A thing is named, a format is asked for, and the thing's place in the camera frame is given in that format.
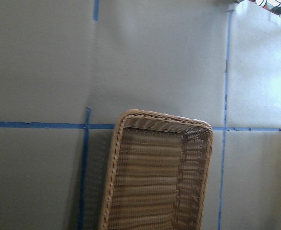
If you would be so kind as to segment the brown wicker basket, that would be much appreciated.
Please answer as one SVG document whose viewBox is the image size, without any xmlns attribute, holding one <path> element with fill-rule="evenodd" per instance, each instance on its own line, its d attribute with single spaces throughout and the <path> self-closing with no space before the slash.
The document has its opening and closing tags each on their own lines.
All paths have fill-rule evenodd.
<svg viewBox="0 0 281 230">
<path fill-rule="evenodd" d="M 199 230 L 213 148 L 201 120 L 139 109 L 115 125 L 98 228 Z"/>
</svg>

